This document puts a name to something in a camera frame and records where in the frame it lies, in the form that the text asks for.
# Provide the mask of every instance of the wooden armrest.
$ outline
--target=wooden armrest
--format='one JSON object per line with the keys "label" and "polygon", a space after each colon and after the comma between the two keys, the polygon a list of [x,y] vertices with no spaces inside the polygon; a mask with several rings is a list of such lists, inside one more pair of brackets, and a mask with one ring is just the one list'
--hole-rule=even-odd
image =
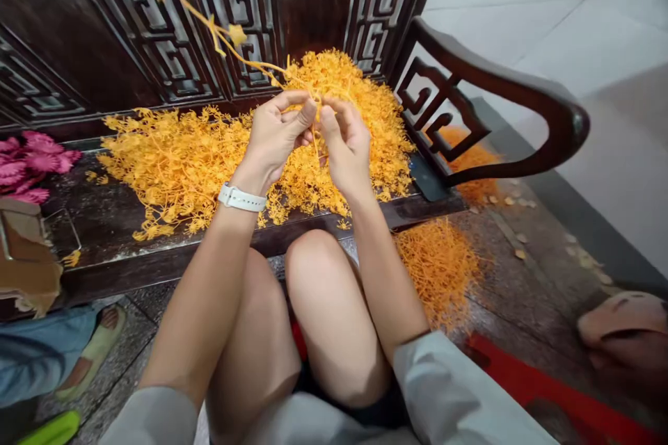
{"label": "wooden armrest", "polygon": [[[420,43],[452,73],[449,78],[438,68],[427,66],[415,57],[397,87],[416,43]],[[423,88],[416,100],[411,99],[406,91],[416,74],[431,80],[438,89],[426,108],[424,105],[431,95],[431,89]],[[526,159],[452,173],[443,159],[456,159],[491,133],[478,118],[471,101],[457,88],[460,81],[467,81],[538,113],[548,123],[548,139]],[[390,86],[397,90],[401,99],[409,136],[432,167],[443,173],[448,186],[473,179],[522,177],[545,172],[571,158],[589,135],[589,116],[564,86],[492,63],[471,52],[452,36],[430,28],[420,17],[411,20],[397,64],[390,75]],[[438,133],[452,121],[451,113],[439,115],[423,131],[447,99],[459,110],[464,124],[471,130],[471,134],[455,147],[450,147]]]}

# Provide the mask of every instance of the pink dried flower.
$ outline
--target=pink dried flower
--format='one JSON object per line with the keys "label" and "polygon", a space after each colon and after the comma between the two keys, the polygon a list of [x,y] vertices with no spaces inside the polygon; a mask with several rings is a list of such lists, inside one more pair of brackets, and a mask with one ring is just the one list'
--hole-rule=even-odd
{"label": "pink dried flower", "polygon": [[13,161],[0,166],[0,177],[14,177],[16,175],[23,175],[25,171],[26,163],[24,161]]}
{"label": "pink dried flower", "polygon": [[0,194],[23,202],[42,204],[49,191],[32,186],[42,181],[47,172],[69,172],[82,153],[65,151],[47,134],[35,131],[22,133],[25,146],[16,138],[0,141]]}
{"label": "pink dried flower", "polygon": [[13,176],[0,177],[0,186],[12,186],[18,184],[26,178],[24,172]]}
{"label": "pink dried flower", "polygon": [[26,155],[28,168],[37,172],[55,172],[61,164],[56,155],[44,153],[28,153]]}
{"label": "pink dried flower", "polygon": [[79,150],[77,150],[77,149],[69,149],[68,151],[66,151],[66,152],[63,153],[63,154],[64,154],[64,155],[65,155],[65,156],[66,156],[72,163],[75,163],[75,162],[79,161],[79,159],[81,158],[81,155],[83,155],[83,153],[81,153],[81,152],[80,152]]}
{"label": "pink dried flower", "polygon": [[25,193],[30,187],[34,184],[37,184],[40,182],[42,179],[46,177],[46,172],[42,172],[36,177],[31,177],[27,181],[25,179],[21,179],[21,182],[18,182],[11,186],[12,190],[16,192],[17,195],[20,195],[21,193]]}
{"label": "pink dried flower", "polygon": [[55,143],[55,141],[51,138],[51,136],[48,136],[47,134],[43,132],[35,132],[35,131],[23,131],[21,135],[28,141],[30,140],[43,140],[48,143]]}
{"label": "pink dried flower", "polygon": [[21,144],[16,138],[9,138],[6,141],[0,141],[0,152],[11,152],[15,149],[19,149]]}
{"label": "pink dried flower", "polygon": [[44,188],[35,188],[25,193],[9,195],[9,198],[19,200],[20,202],[34,203],[41,205],[49,199],[49,190]]}
{"label": "pink dried flower", "polygon": [[65,154],[58,155],[57,159],[58,159],[58,167],[56,167],[56,172],[58,174],[67,173],[74,166],[74,164],[71,162],[71,160]]}

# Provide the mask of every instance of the blue jeans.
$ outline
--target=blue jeans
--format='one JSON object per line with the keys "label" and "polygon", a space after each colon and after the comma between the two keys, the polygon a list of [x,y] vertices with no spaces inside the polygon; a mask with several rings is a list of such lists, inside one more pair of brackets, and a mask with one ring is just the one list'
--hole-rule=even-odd
{"label": "blue jeans", "polygon": [[97,311],[82,306],[0,324],[0,408],[63,384],[93,335]]}

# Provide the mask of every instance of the white watch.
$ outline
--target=white watch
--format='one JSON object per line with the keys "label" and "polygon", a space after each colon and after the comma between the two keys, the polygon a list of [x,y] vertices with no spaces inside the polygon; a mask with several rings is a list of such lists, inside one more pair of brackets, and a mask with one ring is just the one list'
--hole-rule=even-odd
{"label": "white watch", "polygon": [[218,195],[218,201],[226,207],[247,210],[250,212],[262,212],[267,205],[267,197],[259,197],[245,193],[236,186],[225,183]]}

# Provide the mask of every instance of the white sleeve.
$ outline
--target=white sleeve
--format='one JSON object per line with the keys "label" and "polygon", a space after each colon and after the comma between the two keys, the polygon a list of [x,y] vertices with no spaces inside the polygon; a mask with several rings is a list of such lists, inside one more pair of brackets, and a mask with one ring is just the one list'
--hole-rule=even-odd
{"label": "white sleeve", "polygon": [[170,387],[148,387],[130,396],[100,445],[192,445],[197,411]]}
{"label": "white sleeve", "polygon": [[398,348],[394,368],[423,444],[557,443],[440,331]]}

